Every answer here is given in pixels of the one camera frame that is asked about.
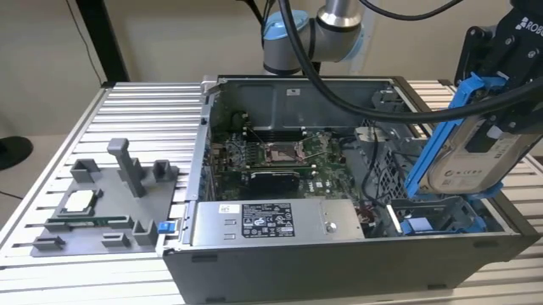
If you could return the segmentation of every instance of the white label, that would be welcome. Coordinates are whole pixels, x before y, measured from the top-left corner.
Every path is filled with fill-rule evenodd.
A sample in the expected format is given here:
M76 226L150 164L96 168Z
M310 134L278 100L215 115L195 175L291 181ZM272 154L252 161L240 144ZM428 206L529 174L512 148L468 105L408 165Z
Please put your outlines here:
M302 91L300 89L287 89L287 96L288 97L296 96L299 95L300 91Z
M220 214L239 214L239 205L219 205Z
M495 166L507 155L521 135L504 134L488 152L458 152L448 160L443 174L434 179L432 185L442 191L458 192L478 188Z

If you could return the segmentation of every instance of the beige wall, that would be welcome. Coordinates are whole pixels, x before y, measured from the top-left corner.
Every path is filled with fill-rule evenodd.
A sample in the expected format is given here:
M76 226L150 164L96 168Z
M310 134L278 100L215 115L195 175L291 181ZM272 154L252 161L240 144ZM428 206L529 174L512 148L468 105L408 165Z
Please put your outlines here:
M448 0L380 0L382 7L415 15ZM452 79L466 30L494 25L511 10L508 0L468 0L418 22L379 17L364 74L399 74L408 79Z
M260 73L259 28L239 1L106 2L134 80L199 81L204 74ZM323 2L292 0L292 7L314 15ZM427 11L444 3L380 2L384 8L404 13ZM452 78L466 29L494 24L508 10L507 3L466 1L423 22L378 18L363 74ZM346 74L348 64L326 64L323 73ZM98 87L64 0L3 0L0 134L67 133Z

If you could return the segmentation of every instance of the sticker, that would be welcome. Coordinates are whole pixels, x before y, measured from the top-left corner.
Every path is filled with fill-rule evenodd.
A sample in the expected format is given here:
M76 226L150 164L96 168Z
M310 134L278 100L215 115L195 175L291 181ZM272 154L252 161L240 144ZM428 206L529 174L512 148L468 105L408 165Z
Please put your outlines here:
M239 214L239 205L219 205L220 214Z
M300 91L302 91L300 89L287 89L287 96L288 97L296 96L299 95Z
M290 203L243 205L242 218L244 238L295 236L295 221Z
M467 138L471 138L478 128L474 128ZM517 153L517 142L521 135L503 133L487 152L470 153L455 151L443 161L439 175L432 174L432 188L442 192L466 193L480 187L492 173L492 169L500 166L504 156L508 158Z

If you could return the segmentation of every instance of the circuit board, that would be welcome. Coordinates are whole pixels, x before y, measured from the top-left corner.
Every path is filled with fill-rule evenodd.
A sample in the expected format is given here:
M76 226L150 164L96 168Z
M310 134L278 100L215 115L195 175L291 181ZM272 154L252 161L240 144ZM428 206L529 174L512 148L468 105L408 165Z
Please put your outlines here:
M359 198L331 132L290 142L250 142L242 133L214 140L218 200Z

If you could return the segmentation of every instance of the blue joint cap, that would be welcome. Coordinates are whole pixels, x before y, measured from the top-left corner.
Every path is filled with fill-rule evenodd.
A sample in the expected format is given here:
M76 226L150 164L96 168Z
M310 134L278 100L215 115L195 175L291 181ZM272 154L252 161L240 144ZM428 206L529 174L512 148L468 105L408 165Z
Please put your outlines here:
M295 17L296 29L302 30L308 24L308 15L306 11L292 10L292 17ZM270 15L264 28L264 39L278 40L287 37L286 23L280 12L276 11Z
M358 52L360 52L360 49L363 48L364 44L364 25L360 24L360 32L358 33L358 39L354 44L354 47L351 48L351 51L348 51L348 54L339 62L346 62L347 60L351 60L355 58L358 55Z

